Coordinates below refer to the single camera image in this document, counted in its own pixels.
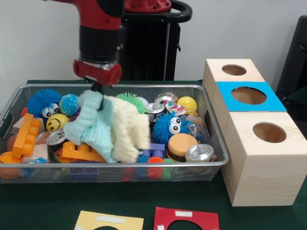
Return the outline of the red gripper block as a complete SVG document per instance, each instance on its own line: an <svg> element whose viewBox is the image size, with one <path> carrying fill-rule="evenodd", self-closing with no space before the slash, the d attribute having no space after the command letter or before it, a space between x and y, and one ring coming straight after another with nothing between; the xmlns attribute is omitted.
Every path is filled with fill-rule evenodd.
<svg viewBox="0 0 307 230"><path fill-rule="evenodd" d="M73 63L73 70L78 77L94 82L91 90L94 92L98 91L101 94L102 99L98 110L103 110L103 86L111 86L118 83L122 75L121 65L118 63L111 63L111 65L88 63L75 59Z"/></svg>

